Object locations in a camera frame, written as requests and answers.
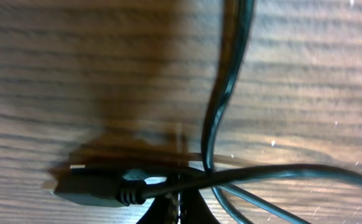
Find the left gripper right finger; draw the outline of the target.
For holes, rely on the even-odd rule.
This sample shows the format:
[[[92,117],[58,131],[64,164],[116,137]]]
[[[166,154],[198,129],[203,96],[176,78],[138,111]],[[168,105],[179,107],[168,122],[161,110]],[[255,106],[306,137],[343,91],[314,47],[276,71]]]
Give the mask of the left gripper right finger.
[[[180,190],[181,224],[220,224],[198,189]]]

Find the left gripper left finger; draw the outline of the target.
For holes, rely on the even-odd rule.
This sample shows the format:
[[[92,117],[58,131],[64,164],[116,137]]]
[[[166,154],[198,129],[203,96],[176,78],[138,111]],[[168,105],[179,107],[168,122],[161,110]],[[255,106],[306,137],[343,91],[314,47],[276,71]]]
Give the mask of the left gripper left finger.
[[[178,224],[179,192],[171,192],[154,199],[137,224]]]

